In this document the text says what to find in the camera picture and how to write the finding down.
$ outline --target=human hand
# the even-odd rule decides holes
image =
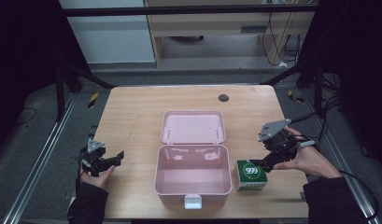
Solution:
[[[90,185],[94,185],[97,188],[104,189],[106,186],[106,182],[107,182],[108,178],[114,172],[115,167],[116,166],[113,165],[113,166],[109,167],[109,169],[107,169],[102,175],[95,177],[95,176],[89,175],[88,172],[85,172],[83,170],[82,165],[80,165],[80,173],[81,173],[80,183],[85,182],[85,183],[88,183]]]
[[[295,138],[303,139],[301,133],[292,128],[284,128],[284,131],[295,136]],[[341,176],[339,171],[322,156],[314,147],[298,147],[295,159],[276,164],[274,170],[295,169],[303,171],[309,175],[317,175],[326,178],[334,178]]]

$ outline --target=pink plastic box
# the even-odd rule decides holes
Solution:
[[[155,190],[166,205],[223,205],[232,190],[219,111],[169,111],[163,118]]]

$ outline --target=wall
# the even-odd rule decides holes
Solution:
[[[142,0],[60,0],[63,8],[143,7]],[[68,18],[88,64],[155,63],[146,16]]]

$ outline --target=box lid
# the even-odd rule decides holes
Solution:
[[[168,111],[161,139],[165,144],[220,144],[226,138],[219,111]]]

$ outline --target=black sleeve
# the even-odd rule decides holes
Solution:
[[[304,185],[304,195],[310,224],[368,223],[343,177],[308,183]]]
[[[68,209],[68,223],[103,223],[108,192],[96,186],[82,183],[77,197]]]

